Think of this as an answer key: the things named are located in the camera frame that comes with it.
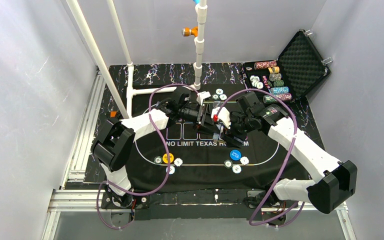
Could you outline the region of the blue small blind button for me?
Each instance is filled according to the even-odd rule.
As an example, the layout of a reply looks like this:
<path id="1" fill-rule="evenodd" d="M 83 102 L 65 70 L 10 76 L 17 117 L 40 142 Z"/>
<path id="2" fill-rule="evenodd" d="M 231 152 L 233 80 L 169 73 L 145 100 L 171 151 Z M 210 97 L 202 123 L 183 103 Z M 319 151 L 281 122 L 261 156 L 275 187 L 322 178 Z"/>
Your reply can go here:
<path id="1" fill-rule="evenodd" d="M 239 161 L 242 157 L 242 153 L 239 150 L 234 149 L 230 151 L 229 156 L 232 161 Z"/>

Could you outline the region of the white blue poker chip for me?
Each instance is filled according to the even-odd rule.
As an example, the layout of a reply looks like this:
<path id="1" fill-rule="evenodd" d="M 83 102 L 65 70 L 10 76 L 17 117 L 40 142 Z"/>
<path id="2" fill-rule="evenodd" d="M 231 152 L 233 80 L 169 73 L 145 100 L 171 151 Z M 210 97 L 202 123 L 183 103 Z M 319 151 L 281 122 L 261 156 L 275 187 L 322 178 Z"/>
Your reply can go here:
<path id="1" fill-rule="evenodd" d="M 227 99 L 227 96 L 226 96 L 225 94 L 221 94 L 221 95 L 220 95 L 220 99 L 221 99 L 222 101 L 225 101 L 225 100 Z"/>
<path id="2" fill-rule="evenodd" d="M 240 163 L 242 165 L 248 165 L 250 163 L 250 160 L 246 156 L 243 156 L 240 158 Z"/>
<path id="3" fill-rule="evenodd" d="M 183 160 L 181 158 L 176 158 L 174 161 L 173 161 L 174 165 L 176 167 L 180 167 L 182 164 L 183 164 Z"/>

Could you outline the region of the white light-blue ten chip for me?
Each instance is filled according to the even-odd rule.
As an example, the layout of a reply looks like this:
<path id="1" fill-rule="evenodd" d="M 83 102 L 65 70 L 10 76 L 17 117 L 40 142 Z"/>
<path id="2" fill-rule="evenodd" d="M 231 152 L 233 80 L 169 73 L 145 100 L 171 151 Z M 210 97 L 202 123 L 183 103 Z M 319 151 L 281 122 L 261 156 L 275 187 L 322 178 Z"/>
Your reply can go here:
<path id="1" fill-rule="evenodd" d="M 235 174 L 239 174 L 242 171 L 242 167 L 238 164 L 232 166 L 232 172 Z"/>

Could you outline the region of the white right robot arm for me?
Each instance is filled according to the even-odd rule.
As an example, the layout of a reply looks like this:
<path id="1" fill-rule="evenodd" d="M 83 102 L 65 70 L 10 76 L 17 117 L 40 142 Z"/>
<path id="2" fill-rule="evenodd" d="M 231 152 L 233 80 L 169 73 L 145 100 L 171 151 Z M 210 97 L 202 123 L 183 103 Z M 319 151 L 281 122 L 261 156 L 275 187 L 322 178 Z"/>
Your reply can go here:
<path id="1" fill-rule="evenodd" d="M 341 161 L 311 140 L 298 124 L 293 112 L 283 102 L 265 105 L 251 90 L 240 90 L 241 112 L 229 112 L 222 104 L 211 112 L 212 120 L 221 124 L 219 139 L 227 145 L 243 143 L 243 137 L 260 131 L 276 141 L 307 171 L 310 180 L 281 178 L 283 163 L 267 194 L 277 201 L 311 203 L 319 212 L 329 214 L 356 192 L 357 166 Z"/>

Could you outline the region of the yellow big blind button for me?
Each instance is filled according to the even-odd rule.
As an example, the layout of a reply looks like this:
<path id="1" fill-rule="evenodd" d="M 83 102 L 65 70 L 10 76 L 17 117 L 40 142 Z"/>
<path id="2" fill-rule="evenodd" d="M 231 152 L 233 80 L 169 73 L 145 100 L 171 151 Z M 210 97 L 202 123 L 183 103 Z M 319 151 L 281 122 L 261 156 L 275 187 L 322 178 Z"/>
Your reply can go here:
<path id="1" fill-rule="evenodd" d="M 174 155 L 172 153 L 165 153 L 162 156 L 162 161 L 164 164 L 172 163 L 174 161 Z"/>

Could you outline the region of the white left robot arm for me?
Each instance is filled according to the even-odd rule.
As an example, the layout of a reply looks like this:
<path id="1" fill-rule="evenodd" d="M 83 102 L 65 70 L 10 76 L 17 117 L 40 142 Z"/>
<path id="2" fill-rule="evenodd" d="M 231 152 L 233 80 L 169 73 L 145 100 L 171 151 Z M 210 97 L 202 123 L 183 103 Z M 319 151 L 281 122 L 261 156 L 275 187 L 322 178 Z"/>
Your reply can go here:
<path id="1" fill-rule="evenodd" d="M 110 117 L 102 124 L 91 153 L 103 168 L 106 184 L 114 194 L 122 197 L 131 193 L 126 164 L 138 139 L 153 132 L 160 134 L 178 120 L 191 122 L 194 130 L 204 135 L 212 136 L 219 130 L 204 103 L 212 95 L 208 91 L 197 92 L 193 101 L 191 91 L 186 85 L 178 84 L 170 97 L 150 107 L 149 112 L 126 119 Z"/>

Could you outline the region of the blue playing card deck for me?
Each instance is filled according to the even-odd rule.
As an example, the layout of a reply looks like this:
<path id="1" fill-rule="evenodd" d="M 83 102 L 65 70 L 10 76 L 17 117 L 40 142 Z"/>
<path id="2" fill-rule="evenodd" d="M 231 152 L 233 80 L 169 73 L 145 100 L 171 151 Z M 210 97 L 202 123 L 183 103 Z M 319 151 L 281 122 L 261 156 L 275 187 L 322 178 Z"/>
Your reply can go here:
<path id="1" fill-rule="evenodd" d="M 224 140 L 225 127 L 221 124 L 217 124 L 216 127 L 217 127 L 217 130 L 213 133 L 213 141 L 215 143 L 225 144 L 226 143 L 226 141 Z"/>

